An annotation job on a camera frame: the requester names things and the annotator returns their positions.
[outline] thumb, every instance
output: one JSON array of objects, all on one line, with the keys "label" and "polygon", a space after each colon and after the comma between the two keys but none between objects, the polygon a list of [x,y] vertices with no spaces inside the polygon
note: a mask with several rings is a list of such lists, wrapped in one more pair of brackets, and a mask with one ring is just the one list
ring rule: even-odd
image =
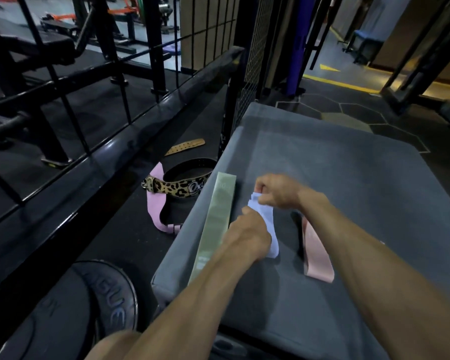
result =
[{"label": "thumb", "polygon": [[274,198],[271,193],[262,194],[258,197],[258,203],[260,205],[274,206]]}]

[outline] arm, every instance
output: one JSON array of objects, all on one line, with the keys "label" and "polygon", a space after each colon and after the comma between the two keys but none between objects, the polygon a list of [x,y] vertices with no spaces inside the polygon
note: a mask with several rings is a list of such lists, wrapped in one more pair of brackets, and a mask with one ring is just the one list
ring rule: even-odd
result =
[{"label": "arm", "polygon": [[197,278],[147,328],[125,360],[208,358],[235,286],[270,248],[263,218],[250,207],[242,212]]},{"label": "arm", "polygon": [[258,178],[261,204],[300,210],[312,224],[373,335],[392,359],[450,359],[450,301],[386,245],[284,175]]}]

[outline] purple object on floor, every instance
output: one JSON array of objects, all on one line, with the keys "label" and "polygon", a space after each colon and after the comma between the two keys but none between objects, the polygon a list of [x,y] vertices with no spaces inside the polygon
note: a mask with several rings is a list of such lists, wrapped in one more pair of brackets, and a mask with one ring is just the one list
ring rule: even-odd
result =
[{"label": "purple object on floor", "polygon": [[180,41],[178,42],[176,48],[178,49],[178,53],[175,52],[175,44],[171,44],[171,45],[167,45],[163,47],[163,51],[166,53],[170,53],[173,56],[179,56],[181,55],[181,50],[180,50]]},{"label": "purple object on floor", "polygon": [[310,18],[312,17],[313,4],[315,0],[300,0],[296,20],[296,32],[293,42],[292,56],[290,58],[290,71],[286,80],[287,96],[295,95],[299,82],[300,69],[302,67],[303,52],[309,34]]}]

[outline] forearm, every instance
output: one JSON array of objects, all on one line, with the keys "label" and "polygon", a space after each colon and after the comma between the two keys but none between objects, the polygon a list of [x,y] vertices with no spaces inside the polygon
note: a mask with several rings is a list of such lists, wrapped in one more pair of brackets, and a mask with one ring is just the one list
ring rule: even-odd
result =
[{"label": "forearm", "polygon": [[392,359],[450,359],[450,301],[323,195],[302,197],[334,268]]},{"label": "forearm", "polygon": [[222,314],[252,263],[240,248],[220,248],[142,334],[126,360],[207,359]]}]

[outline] pink resistance band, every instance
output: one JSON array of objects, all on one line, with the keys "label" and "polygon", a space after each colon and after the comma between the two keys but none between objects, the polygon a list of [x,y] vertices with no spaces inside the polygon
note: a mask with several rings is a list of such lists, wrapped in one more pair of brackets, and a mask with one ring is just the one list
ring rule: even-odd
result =
[{"label": "pink resistance band", "polygon": [[[152,177],[159,180],[164,178],[164,168],[162,163],[158,163],[155,168],[150,172]],[[180,224],[163,224],[160,220],[160,213],[165,206],[167,201],[167,195],[165,193],[152,193],[147,191],[147,210],[153,221],[153,224],[160,231],[166,232],[167,234],[178,234],[182,225]]]},{"label": "pink resistance band", "polygon": [[308,267],[304,265],[305,275],[332,283],[335,278],[334,267],[327,250],[306,218],[302,219],[302,233],[304,257],[308,263]]}]

